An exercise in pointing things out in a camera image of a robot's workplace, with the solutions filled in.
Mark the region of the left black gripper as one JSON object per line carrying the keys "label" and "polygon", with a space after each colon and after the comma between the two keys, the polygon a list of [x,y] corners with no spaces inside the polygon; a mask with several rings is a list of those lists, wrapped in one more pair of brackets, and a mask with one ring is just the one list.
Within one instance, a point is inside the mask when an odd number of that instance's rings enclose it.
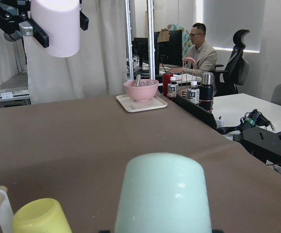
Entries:
{"label": "left black gripper", "polygon": [[[4,6],[11,6],[16,13],[10,13]],[[23,36],[33,36],[44,48],[49,46],[48,34],[33,20],[28,17],[31,2],[29,0],[0,0],[0,29],[7,34],[19,31]],[[80,10],[80,28],[88,30],[89,18]]]}

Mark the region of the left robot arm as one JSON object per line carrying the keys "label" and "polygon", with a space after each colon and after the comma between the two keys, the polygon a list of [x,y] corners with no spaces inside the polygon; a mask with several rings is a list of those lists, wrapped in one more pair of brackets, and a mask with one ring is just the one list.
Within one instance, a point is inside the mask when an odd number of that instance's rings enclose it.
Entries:
{"label": "left robot arm", "polygon": [[76,23],[84,31],[88,29],[89,19],[81,12],[81,0],[0,0],[0,29],[7,34],[19,31],[22,22],[28,22],[33,28],[33,37],[38,43],[47,48],[52,41],[51,36],[44,31],[41,21],[37,21],[37,14],[44,13],[51,20],[59,13],[68,15],[75,11]]}

